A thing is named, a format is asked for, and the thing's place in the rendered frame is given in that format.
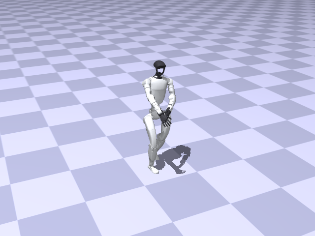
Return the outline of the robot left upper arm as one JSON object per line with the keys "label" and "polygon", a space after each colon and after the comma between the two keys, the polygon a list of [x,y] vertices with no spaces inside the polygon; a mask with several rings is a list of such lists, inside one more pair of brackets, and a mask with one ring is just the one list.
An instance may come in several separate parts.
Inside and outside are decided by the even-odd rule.
{"label": "robot left upper arm", "polygon": [[175,90],[174,90],[174,86],[173,86],[173,80],[170,79],[170,78],[167,78],[167,85],[168,85],[168,90],[169,90],[169,93],[170,93],[170,96],[169,96],[169,100],[173,99],[173,95],[175,95]]}

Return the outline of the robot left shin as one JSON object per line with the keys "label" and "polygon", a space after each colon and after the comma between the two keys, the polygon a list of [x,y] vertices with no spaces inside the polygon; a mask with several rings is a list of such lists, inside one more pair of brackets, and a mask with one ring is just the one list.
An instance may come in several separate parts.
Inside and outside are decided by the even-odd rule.
{"label": "robot left shin", "polygon": [[157,152],[158,152],[158,150],[163,146],[164,143],[165,143],[165,140],[163,140],[163,141],[158,141],[158,139],[157,139],[157,145],[158,145]]}

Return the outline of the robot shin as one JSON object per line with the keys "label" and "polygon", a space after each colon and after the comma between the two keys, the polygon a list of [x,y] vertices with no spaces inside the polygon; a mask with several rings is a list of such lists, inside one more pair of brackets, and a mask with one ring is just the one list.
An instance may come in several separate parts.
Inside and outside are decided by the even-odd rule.
{"label": "robot shin", "polygon": [[151,144],[149,144],[148,156],[149,156],[149,167],[154,166],[154,161],[157,156],[157,148],[153,150]]}
{"label": "robot shin", "polygon": [[157,145],[158,145],[157,152],[158,152],[158,150],[163,146],[164,143],[165,143],[165,140],[163,140],[163,141],[158,141],[158,139],[157,139]]}

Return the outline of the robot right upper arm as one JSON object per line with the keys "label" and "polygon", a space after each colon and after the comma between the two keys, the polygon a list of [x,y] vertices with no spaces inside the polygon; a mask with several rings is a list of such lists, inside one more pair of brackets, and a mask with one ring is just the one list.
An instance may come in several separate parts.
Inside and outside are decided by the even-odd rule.
{"label": "robot right upper arm", "polygon": [[[143,87],[144,87],[144,90],[145,90],[147,99],[148,99],[148,96],[151,94],[150,83],[151,83],[150,78],[145,79],[145,80],[142,82],[142,85],[143,85]],[[154,97],[154,99],[155,99],[155,97]],[[149,100],[149,99],[148,99],[148,100]]]}

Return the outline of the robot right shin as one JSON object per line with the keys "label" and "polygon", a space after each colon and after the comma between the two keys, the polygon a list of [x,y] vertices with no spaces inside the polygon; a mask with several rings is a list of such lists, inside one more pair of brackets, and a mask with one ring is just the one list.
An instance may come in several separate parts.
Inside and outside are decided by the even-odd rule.
{"label": "robot right shin", "polygon": [[151,144],[149,144],[148,156],[149,156],[149,167],[154,166],[154,161],[157,156],[157,148],[153,150]]}

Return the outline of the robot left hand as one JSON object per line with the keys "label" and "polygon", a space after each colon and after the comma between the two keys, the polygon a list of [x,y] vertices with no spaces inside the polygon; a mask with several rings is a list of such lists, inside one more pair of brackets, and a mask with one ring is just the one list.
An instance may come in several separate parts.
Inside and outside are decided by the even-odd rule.
{"label": "robot left hand", "polygon": [[[171,111],[170,111],[169,109],[170,109],[170,107],[168,107],[168,108],[166,109],[166,112],[164,112],[166,116],[169,116],[169,115],[171,114]],[[166,121],[165,121],[165,122],[166,122]],[[164,123],[164,122],[163,122],[163,123]]]}

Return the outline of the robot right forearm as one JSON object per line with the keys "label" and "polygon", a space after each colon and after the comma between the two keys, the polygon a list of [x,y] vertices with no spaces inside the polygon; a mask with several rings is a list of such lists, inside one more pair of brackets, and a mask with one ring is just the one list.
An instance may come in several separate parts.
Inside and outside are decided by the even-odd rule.
{"label": "robot right forearm", "polygon": [[153,108],[157,111],[158,114],[161,114],[162,111],[160,109],[160,106],[158,105],[157,101],[154,99],[154,96],[153,95],[149,95],[148,96],[148,99],[149,99],[149,102],[150,104],[153,106]]}

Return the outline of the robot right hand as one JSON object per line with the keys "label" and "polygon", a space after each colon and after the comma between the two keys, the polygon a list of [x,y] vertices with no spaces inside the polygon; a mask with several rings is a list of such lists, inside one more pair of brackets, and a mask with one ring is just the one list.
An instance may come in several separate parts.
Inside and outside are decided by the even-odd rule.
{"label": "robot right hand", "polygon": [[[161,110],[161,111],[162,111],[162,110]],[[157,114],[158,114],[158,113],[157,113]],[[158,114],[158,115],[159,115],[160,120],[162,121],[162,123],[164,122],[167,127],[168,127],[169,123],[172,124],[172,123],[168,120],[168,118],[169,118],[169,119],[172,119],[172,118],[170,118],[169,116],[164,115],[164,112],[163,112],[163,111],[162,111],[161,114]],[[169,123],[167,122],[167,120],[168,120]],[[166,124],[165,121],[167,122],[168,125]],[[163,125],[164,125],[164,123],[163,123]],[[165,125],[164,125],[164,127],[166,127]],[[170,125],[169,125],[169,126],[170,126]]]}

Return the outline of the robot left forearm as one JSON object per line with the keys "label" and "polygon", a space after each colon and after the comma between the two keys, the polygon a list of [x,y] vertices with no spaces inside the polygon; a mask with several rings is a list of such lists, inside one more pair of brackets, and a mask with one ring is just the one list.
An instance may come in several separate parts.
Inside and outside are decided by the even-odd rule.
{"label": "robot left forearm", "polygon": [[169,100],[169,104],[168,104],[168,106],[167,106],[167,107],[170,107],[169,110],[170,110],[171,112],[172,112],[172,109],[173,109],[173,106],[174,106],[175,102],[176,102],[176,96],[173,95],[173,99]]}

